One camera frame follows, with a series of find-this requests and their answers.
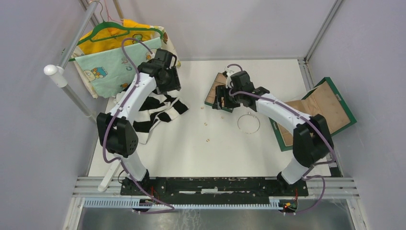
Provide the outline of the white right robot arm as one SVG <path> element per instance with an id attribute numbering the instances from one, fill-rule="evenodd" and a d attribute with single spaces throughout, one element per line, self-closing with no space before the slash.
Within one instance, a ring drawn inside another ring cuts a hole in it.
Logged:
<path id="1" fill-rule="evenodd" d="M 296 189 L 320 159 L 334 154 L 334 145 L 327 121 L 321 114 L 309 115 L 277 99 L 269 90 L 255 87 L 249 74 L 226 68 L 224 85 L 215 88 L 213 109 L 233 109 L 240 106 L 267 116 L 293 136 L 293 157 L 277 175 L 277 191 L 288 196 Z"/>

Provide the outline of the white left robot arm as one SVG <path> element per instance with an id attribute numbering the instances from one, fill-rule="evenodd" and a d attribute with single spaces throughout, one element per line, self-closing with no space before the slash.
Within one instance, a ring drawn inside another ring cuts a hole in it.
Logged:
<path id="1" fill-rule="evenodd" d="M 177 60 L 175 54 L 157 49 L 152 59 L 135 67 L 134 80 L 121 100 L 108 113 L 99 113 L 96 118 L 104 161 L 119 161 L 133 180 L 132 189 L 138 195 L 149 192 L 150 181 L 145 179 L 148 170 L 136 152 L 139 138 L 133 127 L 135 115 L 153 91 L 163 94 L 181 89 Z"/>

